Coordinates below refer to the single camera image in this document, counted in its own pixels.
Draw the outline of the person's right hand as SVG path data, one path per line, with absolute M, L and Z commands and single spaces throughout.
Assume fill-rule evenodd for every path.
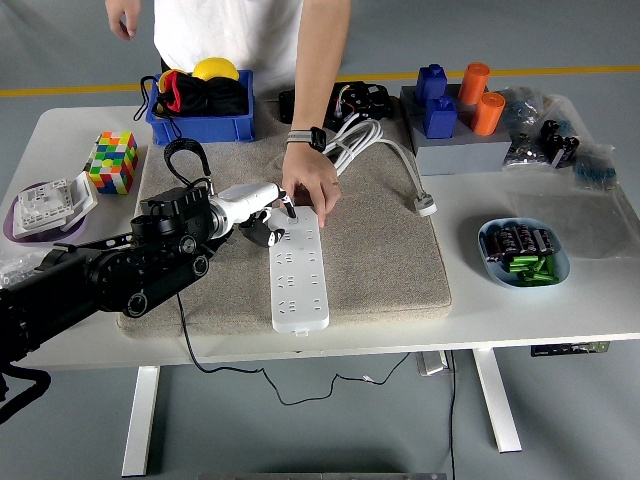
M 124 41 L 132 40 L 137 33 L 141 1 L 106 0 L 105 8 L 111 32 Z

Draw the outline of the person's left hand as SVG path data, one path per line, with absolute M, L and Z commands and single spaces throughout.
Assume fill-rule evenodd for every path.
M 311 206 L 318 224 L 324 227 L 327 215 L 341 197 L 334 165 L 306 143 L 290 143 L 282 166 L 282 186 L 296 205 Z

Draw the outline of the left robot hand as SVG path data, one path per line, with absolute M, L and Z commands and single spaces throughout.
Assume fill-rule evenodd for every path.
M 294 204 L 285 190 L 274 183 L 234 185 L 210 198 L 212 216 L 217 219 L 213 238 L 228 236 L 235 224 L 241 233 L 258 246 L 269 248 L 284 236 L 284 229 L 271 230 L 266 221 L 271 204 L 284 203 L 290 218 L 295 219 Z

